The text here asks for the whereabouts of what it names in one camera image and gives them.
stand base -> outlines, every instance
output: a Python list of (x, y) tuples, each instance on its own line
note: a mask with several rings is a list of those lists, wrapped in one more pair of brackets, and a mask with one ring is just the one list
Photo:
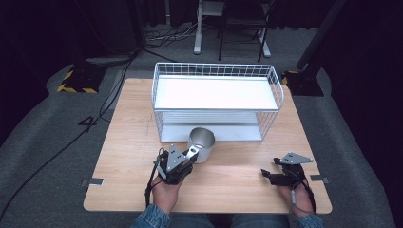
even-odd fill
[(106, 70), (104, 67), (72, 67), (57, 91), (98, 93)]
[(281, 80), (284, 85), (288, 86), (293, 96), (324, 96), (317, 79), (306, 79), (303, 71), (285, 71), (281, 74)]

gray carpet floor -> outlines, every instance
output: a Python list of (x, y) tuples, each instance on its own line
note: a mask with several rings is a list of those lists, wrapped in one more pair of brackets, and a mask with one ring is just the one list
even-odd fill
[[(261, 64), (272, 65), (278, 75), (296, 69), (315, 32), (270, 30), (267, 43), (272, 57), (263, 58)], [(236, 56), (224, 56), (219, 62), (216, 34), (213, 29), (203, 34), (200, 55), (193, 54), (192, 36), (151, 50), (177, 62), (257, 63), (258, 50), (253, 46), (237, 51)], [(157, 62), (167, 61), (142, 51), (126, 78), (152, 78)], [(31, 110), (0, 148), (0, 210), (29, 176), (85, 129), (78, 122), (88, 116), (97, 117), (103, 103), (111, 102), (109, 95), (123, 69), (109, 68), (97, 94), (57, 92), (70, 67), (60, 69), (49, 79), (49, 96)], [(331, 82), (326, 72), (321, 70), (317, 79), (324, 97), (293, 99), (320, 172), (331, 181), (326, 189), (333, 211), (321, 216), (325, 227), (394, 227), (383, 187), (330, 95)], [(113, 107), (114, 104), (106, 111), (106, 120), (112, 118)], [(92, 176), (108, 125), (108, 121), (100, 119), (35, 175), (12, 201), (0, 227), (129, 227), (138, 213), (88, 212), (83, 207), (86, 188), (81, 183)]]

black chair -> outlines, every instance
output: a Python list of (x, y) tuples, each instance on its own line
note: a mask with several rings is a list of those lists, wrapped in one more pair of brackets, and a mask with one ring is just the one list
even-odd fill
[[(254, 40), (259, 41), (259, 32), (263, 32), (258, 58), (258, 62), (260, 62), (268, 30), (268, 16), (274, 1), (269, 1), (269, 10), (265, 12), (261, 0), (225, 0), (219, 30), (221, 38), (219, 61), (223, 43), (255, 44)], [(256, 32), (248, 41), (224, 40), (224, 32), (228, 29), (255, 30)]]

white wire basket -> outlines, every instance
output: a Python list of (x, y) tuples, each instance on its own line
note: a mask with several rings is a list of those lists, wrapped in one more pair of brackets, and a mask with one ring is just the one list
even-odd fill
[(217, 142), (261, 142), (284, 101), (267, 65), (157, 63), (151, 96), (161, 143), (187, 142), (195, 127)]

person's arm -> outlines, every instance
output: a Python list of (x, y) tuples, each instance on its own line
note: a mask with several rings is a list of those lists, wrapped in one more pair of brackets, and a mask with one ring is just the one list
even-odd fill
[(291, 208), (291, 212), (297, 216), (297, 228), (323, 227), (323, 221), (315, 214), (309, 195), (302, 184), (295, 189), (296, 204), (292, 203), (290, 187), (279, 186), (278, 189)]
[(148, 205), (134, 221), (131, 228), (167, 227), (170, 221), (169, 214), (174, 208), (182, 183), (169, 185), (157, 177), (152, 181), (153, 203)]

